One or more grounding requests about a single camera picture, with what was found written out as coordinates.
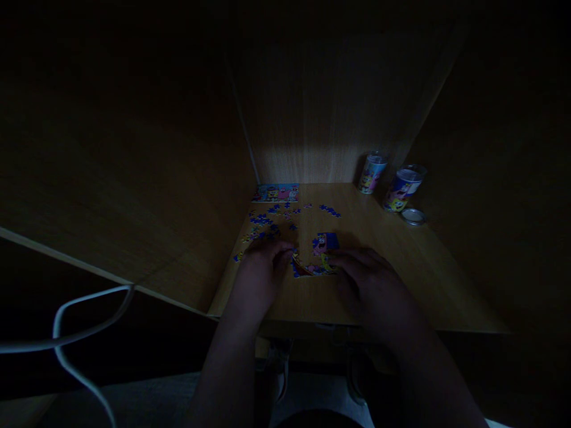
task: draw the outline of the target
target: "light wood surface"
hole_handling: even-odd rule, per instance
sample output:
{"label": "light wood surface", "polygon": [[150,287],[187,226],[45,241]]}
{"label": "light wood surface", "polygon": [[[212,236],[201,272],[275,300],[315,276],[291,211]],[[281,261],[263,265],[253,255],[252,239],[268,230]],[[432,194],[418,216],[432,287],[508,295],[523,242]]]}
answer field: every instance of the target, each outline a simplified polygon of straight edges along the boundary
{"label": "light wood surface", "polygon": [[0,71],[0,226],[207,311],[256,185],[222,53],[32,40]]}
{"label": "light wood surface", "polygon": [[352,182],[364,154],[390,179],[464,34],[452,25],[243,49],[234,71],[262,182]]}
{"label": "light wood surface", "polygon": [[[303,205],[312,203],[313,208]],[[335,218],[319,209],[320,204],[341,213]],[[368,246],[386,257],[426,311],[432,325],[441,330],[505,332],[503,322],[474,290],[471,281],[458,267],[449,251],[428,226],[410,226],[397,215],[386,213],[371,196],[363,195],[350,183],[302,184],[300,186],[299,230],[288,231],[286,239],[295,240],[300,257],[311,249],[319,232],[335,232],[341,247]],[[259,213],[272,204],[252,204]],[[282,230],[288,223],[277,217]],[[246,218],[240,236],[251,230]],[[239,237],[233,255],[248,244]],[[229,260],[209,314],[220,316],[239,263]],[[335,276],[294,278],[288,269],[283,288],[267,319],[354,325],[335,287]]]}

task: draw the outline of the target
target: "cylindrical tin can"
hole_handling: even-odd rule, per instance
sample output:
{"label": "cylindrical tin can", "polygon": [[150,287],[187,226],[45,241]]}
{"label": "cylindrical tin can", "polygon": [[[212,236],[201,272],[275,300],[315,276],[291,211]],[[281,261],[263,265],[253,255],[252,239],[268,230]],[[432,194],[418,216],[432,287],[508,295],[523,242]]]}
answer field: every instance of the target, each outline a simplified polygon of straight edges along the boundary
{"label": "cylindrical tin can", "polygon": [[359,180],[358,189],[361,193],[373,193],[381,173],[387,166],[387,158],[379,150],[373,150],[367,154],[367,161]]}
{"label": "cylindrical tin can", "polygon": [[420,165],[404,165],[397,171],[391,186],[388,188],[383,208],[389,212],[403,210],[411,195],[424,180],[426,168]]}

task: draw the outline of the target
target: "assembled puzzle section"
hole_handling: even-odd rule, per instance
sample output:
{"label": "assembled puzzle section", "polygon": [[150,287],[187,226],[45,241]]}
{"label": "assembled puzzle section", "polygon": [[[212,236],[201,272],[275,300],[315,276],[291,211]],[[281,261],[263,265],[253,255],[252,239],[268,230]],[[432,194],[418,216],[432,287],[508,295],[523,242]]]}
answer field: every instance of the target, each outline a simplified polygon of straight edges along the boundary
{"label": "assembled puzzle section", "polygon": [[303,276],[321,276],[335,274],[335,267],[330,266],[329,260],[333,256],[329,251],[339,248],[339,241],[335,233],[318,233],[312,242],[312,255],[307,260],[308,265],[304,264],[299,257],[297,249],[293,251],[291,265],[293,267],[294,278]]}
{"label": "assembled puzzle section", "polygon": [[261,184],[252,202],[298,202],[299,183]]}

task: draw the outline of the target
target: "floor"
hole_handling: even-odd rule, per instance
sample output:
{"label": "floor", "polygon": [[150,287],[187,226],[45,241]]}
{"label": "floor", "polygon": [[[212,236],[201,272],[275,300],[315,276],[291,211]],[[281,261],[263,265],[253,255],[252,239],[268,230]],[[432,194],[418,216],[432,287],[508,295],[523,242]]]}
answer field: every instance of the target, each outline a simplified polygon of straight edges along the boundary
{"label": "floor", "polygon": [[[103,393],[115,411],[120,428],[182,427],[184,414],[200,373],[110,385]],[[275,427],[301,410],[324,408],[342,413],[365,428],[373,427],[366,407],[355,404],[344,377],[290,373],[288,391],[276,406],[270,426]],[[488,421],[492,428],[503,425]],[[102,406],[86,390],[61,394],[38,428],[108,427]]]}

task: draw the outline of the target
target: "hand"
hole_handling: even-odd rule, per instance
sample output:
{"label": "hand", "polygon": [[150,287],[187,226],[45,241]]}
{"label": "hand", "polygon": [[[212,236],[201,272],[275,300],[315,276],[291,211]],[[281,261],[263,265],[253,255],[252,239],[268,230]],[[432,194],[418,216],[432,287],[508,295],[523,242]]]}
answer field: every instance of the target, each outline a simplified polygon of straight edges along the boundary
{"label": "hand", "polygon": [[293,244],[255,240],[245,251],[224,314],[259,324],[272,306],[291,262]]}
{"label": "hand", "polygon": [[389,347],[402,347],[432,329],[391,264],[370,248],[337,250],[341,299],[363,327]]}

